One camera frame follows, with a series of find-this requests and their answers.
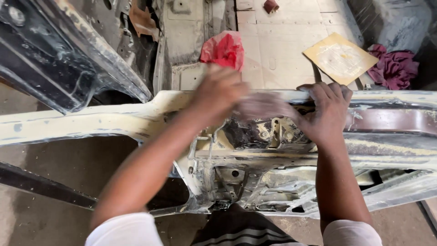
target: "metal frame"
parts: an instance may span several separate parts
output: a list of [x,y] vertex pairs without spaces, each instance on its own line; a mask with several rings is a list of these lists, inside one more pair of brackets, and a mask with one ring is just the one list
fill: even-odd
[[[275,92],[298,108],[311,107],[305,92]],[[127,135],[143,143],[160,132],[190,98],[191,92],[187,91],[160,91],[145,104],[89,107],[65,116],[56,111],[0,116],[0,145],[96,135]],[[437,196],[437,93],[356,91],[349,110],[350,125],[344,136],[357,179],[371,170],[379,172],[382,179],[363,190],[370,210]],[[394,116],[409,118],[398,127]],[[271,139],[275,132],[268,124],[276,120],[281,126],[276,133],[280,138],[276,148],[236,149],[228,138],[231,119],[220,127],[202,131],[175,160],[175,168],[190,191],[188,202],[151,213],[209,213],[237,202],[247,210],[267,215],[318,218],[314,178],[308,176],[308,170],[314,170],[304,168],[316,166],[317,149],[310,141],[303,141],[300,130],[286,118],[255,121],[254,134]],[[240,183],[225,176],[228,169],[244,173]],[[289,180],[276,184],[275,180],[281,178]],[[295,192],[276,192],[286,186],[296,187]]]

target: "red cloth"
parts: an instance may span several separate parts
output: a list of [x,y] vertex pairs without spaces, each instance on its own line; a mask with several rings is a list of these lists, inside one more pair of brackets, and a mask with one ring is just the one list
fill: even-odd
[[409,81],[417,76],[419,63],[413,61],[414,53],[410,50],[392,51],[380,44],[369,47],[369,54],[379,59],[367,73],[375,81],[389,90],[403,90],[409,87]]
[[229,66],[241,72],[244,64],[244,49],[239,32],[222,31],[202,46],[200,61]]

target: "bolt hole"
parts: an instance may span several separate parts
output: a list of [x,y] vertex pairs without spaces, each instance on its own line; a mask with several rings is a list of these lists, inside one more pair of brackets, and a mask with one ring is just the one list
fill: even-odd
[[112,4],[109,0],[103,0],[103,3],[105,4],[107,9],[109,9],[109,10],[112,9]]

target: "person's left hand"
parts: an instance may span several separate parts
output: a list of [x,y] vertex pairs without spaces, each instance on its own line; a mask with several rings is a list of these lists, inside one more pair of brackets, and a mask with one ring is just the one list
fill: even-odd
[[199,121],[204,127],[221,124],[234,105],[248,92],[249,86],[241,82],[238,71],[210,64],[187,109],[199,115]]

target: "concrete floor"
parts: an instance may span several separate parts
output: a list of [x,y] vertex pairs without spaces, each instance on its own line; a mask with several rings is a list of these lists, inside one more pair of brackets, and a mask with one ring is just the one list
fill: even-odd
[[[34,98],[0,87],[1,114],[38,109]],[[128,137],[91,137],[0,148],[0,160],[98,196],[111,174],[137,146]],[[80,246],[88,234],[91,211],[46,197],[0,186],[0,246]],[[437,245],[416,203],[372,212],[374,227],[385,246]],[[295,239],[322,244],[318,220],[271,217]],[[181,214],[156,219],[166,246],[189,245],[205,215]]]

